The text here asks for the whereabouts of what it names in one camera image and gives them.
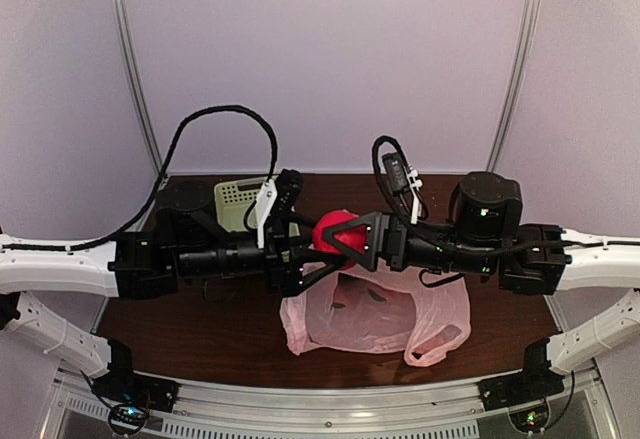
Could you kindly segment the pink red apple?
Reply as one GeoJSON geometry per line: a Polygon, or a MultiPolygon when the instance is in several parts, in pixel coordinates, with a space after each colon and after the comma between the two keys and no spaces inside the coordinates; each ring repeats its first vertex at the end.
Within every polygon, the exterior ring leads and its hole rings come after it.
{"type": "MultiPolygon", "coordinates": [[[[326,254],[326,257],[318,258],[316,263],[330,264],[330,262],[327,261],[329,256],[341,256],[341,251],[324,239],[324,232],[334,226],[342,226],[357,218],[357,214],[347,210],[336,210],[325,214],[319,219],[313,232],[313,244],[311,248],[316,252],[326,254]]],[[[359,224],[355,227],[336,230],[333,233],[333,239],[354,252],[364,254],[367,246],[367,234],[367,225],[359,224]]]]}

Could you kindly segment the pink plastic bag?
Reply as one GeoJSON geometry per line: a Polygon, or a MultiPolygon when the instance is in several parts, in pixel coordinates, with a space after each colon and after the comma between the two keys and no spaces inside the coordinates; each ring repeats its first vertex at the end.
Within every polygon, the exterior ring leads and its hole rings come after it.
{"type": "Polygon", "coordinates": [[[297,356],[320,348],[401,352],[407,365],[431,367],[471,335],[465,283],[425,286],[437,280],[416,267],[393,272],[384,264],[375,272],[360,266],[334,272],[281,301],[287,347],[297,356]]]}

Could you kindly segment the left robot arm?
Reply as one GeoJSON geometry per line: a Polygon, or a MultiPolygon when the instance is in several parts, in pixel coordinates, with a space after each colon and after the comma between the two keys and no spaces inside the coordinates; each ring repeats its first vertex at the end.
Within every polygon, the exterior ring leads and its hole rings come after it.
{"type": "Polygon", "coordinates": [[[214,186],[179,182],[160,190],[154,226],[124,230],[106,239],[29,241],[1,237],[1,329],[17,333],[46,355],[80,370],[94,391],[133,403],[172,381],[135,372],[128,346],[81,329],[44,306],[36,293],[80,292],[106,298],[151,300],[178,292],[181,280],[264,273],[270,289],[285,297],[303,292],[347,262],[339,252],[316,252],[290,236],[291,208],[301,191],[268,181],[259,193],[276,217],[263,217],[260,233],[233,231],[218,221],[214,186]]]}

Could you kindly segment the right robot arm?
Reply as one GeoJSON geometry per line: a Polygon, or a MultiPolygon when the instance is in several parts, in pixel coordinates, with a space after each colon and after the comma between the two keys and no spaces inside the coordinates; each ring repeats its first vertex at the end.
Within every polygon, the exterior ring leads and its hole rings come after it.
{"type": "Polygon", "coordinates": [[[535,399],[577,366],[639,333],[639,242],[580,233],[549,224],[521,224],[518,183],[488,172],[464,176],[451,193],[444,224],[421,221],[416,173],[389,172],[377,180],[393,211],[371,213],[314,229],[315,245],[373,271],[421,267],[442,283],[463,274],[498,277],[500,288],[522,295],[553,295],[589,287],[627,293],[591,320],[527,347],[513,378],[519,399],[535,399]]]}

